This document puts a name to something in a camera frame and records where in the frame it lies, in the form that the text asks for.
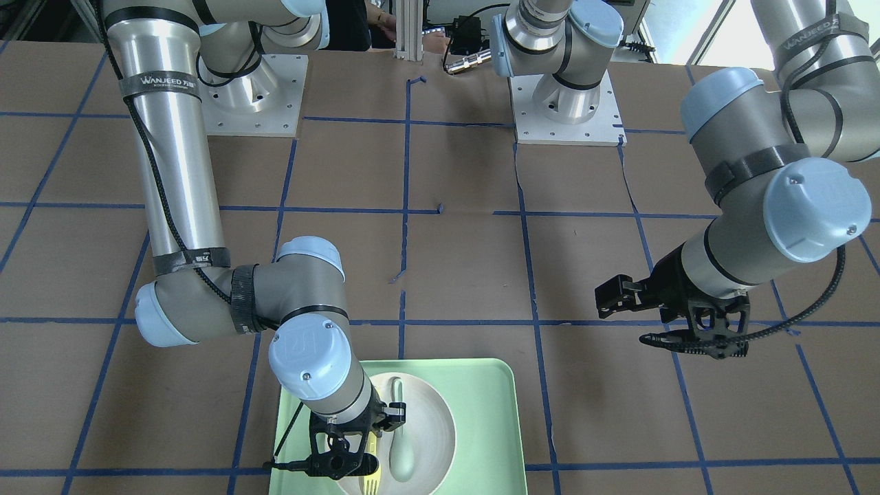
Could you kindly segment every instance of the yellow fork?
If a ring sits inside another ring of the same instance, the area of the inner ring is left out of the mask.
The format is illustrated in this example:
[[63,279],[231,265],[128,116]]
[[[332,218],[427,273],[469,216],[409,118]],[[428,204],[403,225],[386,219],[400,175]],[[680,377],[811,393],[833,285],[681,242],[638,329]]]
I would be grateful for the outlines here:
[[[378,438],[373,433],[369,433],[367,437],[367,447],[364,449],[364,452],[367,454],[373,454],[378,458]],[[376,472],[362,477],[361,478],[361,491],[363,495],[378,495],[379,494],[379,481],[382,479],[382,466],[379,466],[376,469]]]

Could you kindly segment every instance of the plate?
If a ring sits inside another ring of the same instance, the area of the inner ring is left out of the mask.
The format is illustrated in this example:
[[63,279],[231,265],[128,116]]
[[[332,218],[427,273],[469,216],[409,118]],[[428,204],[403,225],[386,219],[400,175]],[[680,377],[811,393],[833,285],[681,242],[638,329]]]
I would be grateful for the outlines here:
[[[415,450],[415,469],[413,477],[400,483],[391,476],[388,466],[388,453],[394,432],[385,433],[378,441],[379,466],[382,479],[379,495],[430,495],[443,484],[452,460],[455,457],[455,421],[449,404],[428,382],[407,373],[381,373],[370,380],[386,403],[391,401],[391,379],[403,380],[403,402],[407,403],[407,422],[405,428]],[[357,449],[359,436],[349,441],[352,450]],[[362,495],[360,477],[344,477],[336,482],[348,495]]]

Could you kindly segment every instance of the black bracket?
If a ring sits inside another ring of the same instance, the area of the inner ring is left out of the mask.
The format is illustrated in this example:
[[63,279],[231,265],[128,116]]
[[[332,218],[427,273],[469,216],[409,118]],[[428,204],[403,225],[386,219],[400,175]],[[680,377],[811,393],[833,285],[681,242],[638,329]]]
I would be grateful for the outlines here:
[[[312,453],[302,461],[264,462],[263,469],[283,469],[302,471],[310,477],[329,477],[339,480],[343,477],[363,477],[371,475],[378,469],[376,456],[366,454],[367,435],[382,436],[383,432],[391,432],[407,422],[407,405],[405,403],[385,404],[378,399],[373,388],[370,405],[360,416],[344,423],[328,422],[325,418],[312,413],[309,419],[309,444]],[[329,449],[318,450],[318,437],[326,435]],[[361,441],[356,452],[350,450],[351,444],[346,435],[358,434]]]

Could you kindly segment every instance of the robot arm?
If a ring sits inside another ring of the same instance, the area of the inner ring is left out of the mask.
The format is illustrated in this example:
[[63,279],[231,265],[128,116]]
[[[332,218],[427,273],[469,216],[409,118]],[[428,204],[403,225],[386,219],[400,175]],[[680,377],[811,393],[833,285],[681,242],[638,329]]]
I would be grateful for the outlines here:
[[[786,2],[793,11],[754,4],[763,12],[768,40],[777,26],[790,26],[787,40],[804,36],[797,23],[784,19],[810,26],[825,18],[820,0]],[[849,11],[846,0],[840,4]],[[817,38],[818,48],[804,46],[783,63],[782,92],[766,92],[753,72],[734,68],[719,70],[687,94],[681,105],[686,133],[722,215],[660,261],[650,277],[634,283],[618,275],[600,285],[600,318],[659,307],[664,322],[683,316],[688,329],[643,336],[644,343],[713,358],[744,356],[747,292],[824,258],[864,231],[871,213],[866,189],[846,168],[819,157],[857,160],[880,146],[880,72],[873,59],[868,63],[842,48],[861,53],[868,49],[863,38],[832,36]],[[825,44],[833,48],[821,49]],[[739,314],[738,328],[730,328],[729,314]]]
[[[323,0],[104,0],[96,10],[143,142],[157,279],[137,293],[138,328],[162,347],[276,329],[269,362],[284,388],[312,410],[312,455],[270,467],[339,479],[376,470],[375,457],[364,453],[368,433],[402,424],[406,405],[382,403],[351,350],[344,273],[332,244],[296,238],[274,263],[231,268],[197,88],[200,53],[209,79],[239,81],[241,73],[229,74],[241,72],[239,66],[259,74],[255,41],[285,51],[314,49],[326,33],[324,9]],[[254,31],[249,22],[271,27]],[[324,454],[317,448],[320,432],[330,443]],[[355,452],[345,440],[351,433],[361,435]]]
[[589,120],[623,19],[601,0],[519,0],[493,18],[492,63],[503,78],[545,74],[532,98],[562,123]]

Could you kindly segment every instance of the beige spoon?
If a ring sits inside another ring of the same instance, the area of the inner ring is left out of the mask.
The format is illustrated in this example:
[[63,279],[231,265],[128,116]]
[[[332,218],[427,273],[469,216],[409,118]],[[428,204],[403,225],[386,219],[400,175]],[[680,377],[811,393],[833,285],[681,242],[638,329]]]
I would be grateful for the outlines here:
[[[394,377],[391,380],[391,402],[403,402],[403,380]],[[388,455],[388,468],[391,476],[401,483],[406,483],[413,477],[415,471],[415,451],[409,441],[409,435],[404,432],[404,427],[399,426],[394,430],[391,440],[391,453]]]

